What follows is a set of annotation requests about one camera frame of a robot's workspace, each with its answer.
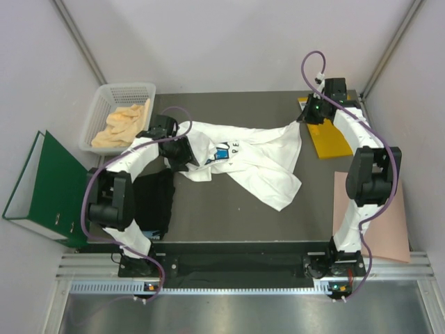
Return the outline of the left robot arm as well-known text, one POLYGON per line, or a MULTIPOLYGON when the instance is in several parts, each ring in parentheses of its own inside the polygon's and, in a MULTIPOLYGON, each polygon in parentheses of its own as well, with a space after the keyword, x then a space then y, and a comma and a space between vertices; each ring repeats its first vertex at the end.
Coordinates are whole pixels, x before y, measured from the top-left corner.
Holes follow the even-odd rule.
POLYGON ((81 216, 118 243, 120 277, 142 278, 161 272, 146 232, 164 237, 172 216, 174 174, 197 165, 177 121, 159 115, 121 155, 103 168, 90 169, 81 216))

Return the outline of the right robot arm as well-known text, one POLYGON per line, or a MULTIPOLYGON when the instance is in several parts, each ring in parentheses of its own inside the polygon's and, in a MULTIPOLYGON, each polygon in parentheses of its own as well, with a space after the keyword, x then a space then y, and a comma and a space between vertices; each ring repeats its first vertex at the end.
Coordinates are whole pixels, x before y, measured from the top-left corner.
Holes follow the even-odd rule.
POLYGON ((350 201, 343 222, 322 255, 304 258, 305 273, 321 279, 361 272, 364 235, 396 194, 402 153, 372 131, 359 103, 348 99, 344 78, 318 74, 315 82, 318 88, 308 95, 297 121, 308 125, 330 121, 353 152, 345 184, 350 201))

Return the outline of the white t shirt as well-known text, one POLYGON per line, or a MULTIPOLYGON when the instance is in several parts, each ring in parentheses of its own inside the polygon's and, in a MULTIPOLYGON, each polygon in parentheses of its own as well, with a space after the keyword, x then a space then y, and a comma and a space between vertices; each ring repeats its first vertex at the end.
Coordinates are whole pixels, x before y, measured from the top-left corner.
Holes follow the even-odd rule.
POLYGON ((293 174, 302 147, 296 121, 274 129, 250 129, 205 122, 182 122, 197 165, 181 174, 210 182, 226 174, 260 201, 280 212, 290 205, 302 182, 293 174))

